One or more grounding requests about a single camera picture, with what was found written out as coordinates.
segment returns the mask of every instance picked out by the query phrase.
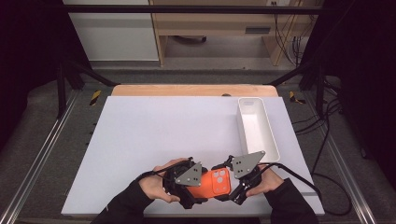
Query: black sleeve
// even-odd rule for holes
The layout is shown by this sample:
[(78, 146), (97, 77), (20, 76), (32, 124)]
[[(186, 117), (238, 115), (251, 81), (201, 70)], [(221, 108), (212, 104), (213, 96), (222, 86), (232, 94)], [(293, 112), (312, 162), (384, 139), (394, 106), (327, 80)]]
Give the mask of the black sleeve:
[(318, 218), (289, 178), (264, 194), (272, 206), (271, 223), (318, 223)]
[(111, 200), (92, 224), (143, 223), (143, 211), (153, 201), (140, 188), (138, 181), (133, 181)]

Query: wall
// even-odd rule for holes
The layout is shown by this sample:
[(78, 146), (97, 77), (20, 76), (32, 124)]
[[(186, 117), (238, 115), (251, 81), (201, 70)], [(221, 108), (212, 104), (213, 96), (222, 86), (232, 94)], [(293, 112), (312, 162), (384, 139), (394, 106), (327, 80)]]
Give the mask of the wall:
[[(148, 5), (147, 0), (64, 0), (66, 5)], [(149, 14), (70, 13), (90, 61), (158, 61)]]

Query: white tray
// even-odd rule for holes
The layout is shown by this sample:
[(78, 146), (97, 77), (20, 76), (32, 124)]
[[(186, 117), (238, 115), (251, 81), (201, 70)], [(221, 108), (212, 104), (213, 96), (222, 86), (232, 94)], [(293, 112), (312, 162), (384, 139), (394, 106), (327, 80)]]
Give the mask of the white tray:
[(265, 151), (261, 162), (279, 161), (279, 151), (262, 99), (240, 98), (236, 116), (244, 154)]

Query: orange object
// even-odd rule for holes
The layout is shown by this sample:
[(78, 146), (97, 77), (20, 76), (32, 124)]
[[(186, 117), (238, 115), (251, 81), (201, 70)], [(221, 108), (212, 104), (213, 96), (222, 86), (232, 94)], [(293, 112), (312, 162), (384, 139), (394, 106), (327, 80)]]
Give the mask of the orange object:
[(214, 198), (231, 192), (230, 173), (226, 168), (211, 170), (201, 177), (200, 187), (187, 187), (194, 198)]

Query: white table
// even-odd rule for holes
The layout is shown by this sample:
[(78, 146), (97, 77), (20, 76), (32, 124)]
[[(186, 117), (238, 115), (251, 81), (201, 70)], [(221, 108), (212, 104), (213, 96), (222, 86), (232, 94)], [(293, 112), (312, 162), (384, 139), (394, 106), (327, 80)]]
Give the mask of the white table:
[[(267, 109), (280, 163), (312, 182), (280, 97), (262, 98)], [(96, 216), (129, 183), (155, 165), (194, 157), (203, 166), (242, 154), (236, 123), (238, 97), (110, 96), (62, 211), (74, 217)], [(290, 177), (274, 168), (282, 177)], [(324, 211), (317, 194), (291, 178), (318, 215)], [(156, 200), (147, 217), (262, 217), (271, 213), (263, 195), (242, 205), (215, 199), (185, 210), (179, 203)]]

